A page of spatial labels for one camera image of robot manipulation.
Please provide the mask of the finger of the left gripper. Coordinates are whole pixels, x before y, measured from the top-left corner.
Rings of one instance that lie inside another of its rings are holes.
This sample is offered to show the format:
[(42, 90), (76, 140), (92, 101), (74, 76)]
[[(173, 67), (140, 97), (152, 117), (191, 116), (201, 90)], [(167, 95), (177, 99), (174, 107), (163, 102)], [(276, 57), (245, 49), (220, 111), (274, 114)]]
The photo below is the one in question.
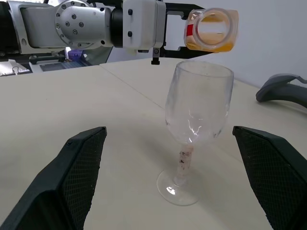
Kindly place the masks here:
[(203, 7), (195, 4), (166, 2), (165, 5), (167, 15), (178, 15), (182, 20), (186, 20), (192, 10), (204, 10)]
[(190, 50), (186, 46), (180, 46), (178, 50), (165, 49), (166, 58), (197, 58), (208, 54), (211, 54), (211, 52)]

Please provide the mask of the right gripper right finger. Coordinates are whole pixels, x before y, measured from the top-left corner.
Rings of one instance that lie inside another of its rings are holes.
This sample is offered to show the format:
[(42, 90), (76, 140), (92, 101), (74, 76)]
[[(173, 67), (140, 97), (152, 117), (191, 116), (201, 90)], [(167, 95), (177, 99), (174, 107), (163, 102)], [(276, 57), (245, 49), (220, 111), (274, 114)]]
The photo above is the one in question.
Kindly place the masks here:
[(250, 186), (274, 230), (307, 228), (307, 160), (284, 138), (235, 126)]

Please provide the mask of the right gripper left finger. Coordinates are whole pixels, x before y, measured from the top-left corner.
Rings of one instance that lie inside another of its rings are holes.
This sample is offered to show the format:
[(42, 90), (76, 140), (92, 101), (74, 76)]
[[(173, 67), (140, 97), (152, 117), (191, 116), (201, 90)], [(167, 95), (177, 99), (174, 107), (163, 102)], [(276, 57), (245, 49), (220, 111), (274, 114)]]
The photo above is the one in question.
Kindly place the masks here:
[(1, 225), (2, 230), (82, 230), (91, 209), (106, 127), (71, 137), (42, 169)]

